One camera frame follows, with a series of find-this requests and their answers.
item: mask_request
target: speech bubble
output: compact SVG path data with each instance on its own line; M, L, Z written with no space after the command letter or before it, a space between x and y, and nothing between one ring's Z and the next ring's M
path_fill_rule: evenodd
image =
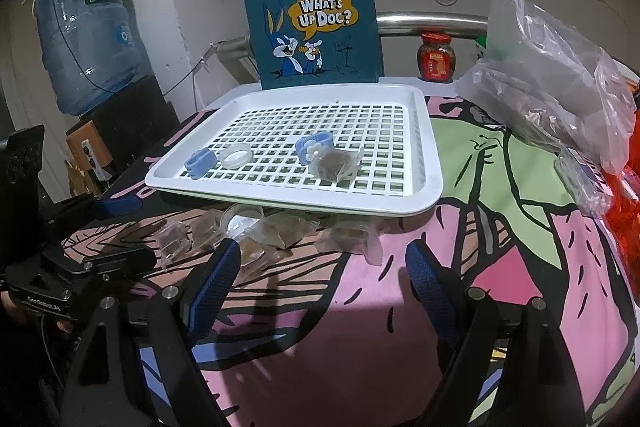
M289 17L308 41L316 32L329 33L353 26L360 15L351 0L298 0L289 7Z

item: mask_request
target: cartoon rabbit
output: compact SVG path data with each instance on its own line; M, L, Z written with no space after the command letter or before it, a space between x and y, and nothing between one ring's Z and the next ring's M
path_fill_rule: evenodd
M264 5L264 19L267 36L273 47L273 56L283 59L280 70L282 76L313 74L316 72L314 66L317 66L318 69L322 68L322 55L319 49L322 40L315 43L306 42L304 46L298 47L297 39L287 37L280 31L284 24L284 8L282 6L276 22L271 11ZM305 54L306 63L304 66L293 56L296 51Z

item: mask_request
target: red jar lid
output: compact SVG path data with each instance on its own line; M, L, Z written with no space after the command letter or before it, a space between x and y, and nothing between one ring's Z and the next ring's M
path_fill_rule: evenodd
M451 37L442 33L423 33L422 42L437 42L438 44L451 44Z

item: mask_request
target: perforated tray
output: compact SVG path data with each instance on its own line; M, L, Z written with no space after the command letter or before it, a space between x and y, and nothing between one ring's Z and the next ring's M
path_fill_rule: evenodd
M295 142L328 130L337 148L364 148L352 179L331 184L300 165ZM254 160L230 171L220 164L192 180L184 163L197 149L235 142ZM430 208L443 188L431 121L419 89L390 84L288 87L250 93L191 131L147 174L148 186L225 201L314 211L411 216Z

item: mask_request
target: metal bolt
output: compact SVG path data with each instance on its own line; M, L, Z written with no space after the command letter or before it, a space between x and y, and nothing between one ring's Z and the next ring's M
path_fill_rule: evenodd
M481 301L486 297L486 292L482 288L477 288L475 286L473 288L469 288L466 294L474 301Z
M116 303L116 299L113 297L105 297L100 301L100 308L103 310L108 310Z
M541 299L540 297L535 297L531 299L531 305L537 310L544 310L546 308L545 299Z
M177 286L167 286L164 290L162 290L162 297L165 299L173 299L176 295L178 295Z

